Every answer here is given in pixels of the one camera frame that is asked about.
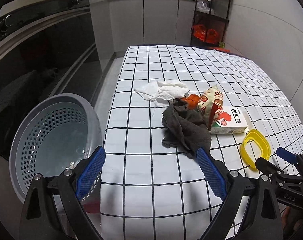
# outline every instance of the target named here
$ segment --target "snack bag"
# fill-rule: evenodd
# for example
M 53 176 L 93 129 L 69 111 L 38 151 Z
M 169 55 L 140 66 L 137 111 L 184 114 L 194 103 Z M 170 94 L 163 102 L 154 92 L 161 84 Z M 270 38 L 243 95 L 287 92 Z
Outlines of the snack bag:
M 205 91 L 198 101 L 198 111 L 203 115 L 209 131 L 221 112 L 222 101 L 223 94 L 216 85 Z

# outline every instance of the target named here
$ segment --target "white kitchen cabinet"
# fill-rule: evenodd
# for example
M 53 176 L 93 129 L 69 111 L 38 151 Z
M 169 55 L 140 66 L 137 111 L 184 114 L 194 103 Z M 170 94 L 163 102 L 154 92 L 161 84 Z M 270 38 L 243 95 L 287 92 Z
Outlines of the white kitchen cabinet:
M 115 52 L 144 43 L 143 0 L 111 0 L 110 21 Z
M 114 54 L 109 0 L 90 0 L 90 14 L 99 61 L 104 71 Z
M 194 17 L 195 1 L 179 0 L 177 27 L 176 27 L 176 45 L 190 45 L 190 30 Z
M 178 0 L 144 0 L 144 44 L 175 44 Z

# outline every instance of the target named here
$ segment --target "perforated basket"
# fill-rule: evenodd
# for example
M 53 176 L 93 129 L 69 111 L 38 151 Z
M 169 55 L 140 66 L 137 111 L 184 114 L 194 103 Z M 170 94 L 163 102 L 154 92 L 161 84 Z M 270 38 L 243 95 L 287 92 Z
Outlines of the perforated basket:
M 81 96 L 61 94 L 36 106 L 13 140 L 9 168 L 14 190 L 24 202 L 36 173 L 61 174 L 70 163 L 88 158 L 101 145 L 101 129 L 92 106 Z M 55 197 L 58 211 L 62 206 Z

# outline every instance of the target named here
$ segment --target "kitchen towel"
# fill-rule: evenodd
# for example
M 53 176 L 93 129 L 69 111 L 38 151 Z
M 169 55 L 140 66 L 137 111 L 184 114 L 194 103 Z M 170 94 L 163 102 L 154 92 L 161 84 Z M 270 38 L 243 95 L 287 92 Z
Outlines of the kitchen towel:
M 187 86 L 177 80 L 156 80 L 134 90 L 145 100 L 154 102 L 155 106 L 168 106 L 167 101 L 182 98 L 189 92 Z
M 201 147 L 209 154 L 211 136 L 205 121 L 198 111 L 187 106 L 186 101 L 176 98 L 163 111 L 162 123 L 167 130 L 162 144 L 165 147 L 183 146 L 193 157 Z

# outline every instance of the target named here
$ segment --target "grid pattern tablecloth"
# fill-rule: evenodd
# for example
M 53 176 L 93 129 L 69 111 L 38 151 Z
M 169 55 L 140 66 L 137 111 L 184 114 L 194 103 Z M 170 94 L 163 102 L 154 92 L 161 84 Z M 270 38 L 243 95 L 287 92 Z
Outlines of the grid pattern tablecloth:
M 253 127 L 269 141 L 269 161 L 285 173 L 298 173 L 274 152 L 281 146 L 303 153 L 303 126 L 286 96 L 254 62 L 193 47 L 131 46 L 112 98 L 104 142 L 104 239 L 196 240 L 221 205 L 198 164 L 179 148 L 162 146 L 164 108 L 155 108 L 134 92 L 135 87 L 156 79 L 180 80 L 190 93 L 198 95 L 218 85 L 224 93 L 223 104 L 247 111 Z M 239 146 L 245 135 L 213 135 L 210 154 L 228 169 L 257 178 L 259 172 L 251 170 L 240 158 Z M 259 157 L 255 145 L 249 151 L 253 158 Z M 247 199 L 243 198 L 228 237 L 237 232 Z

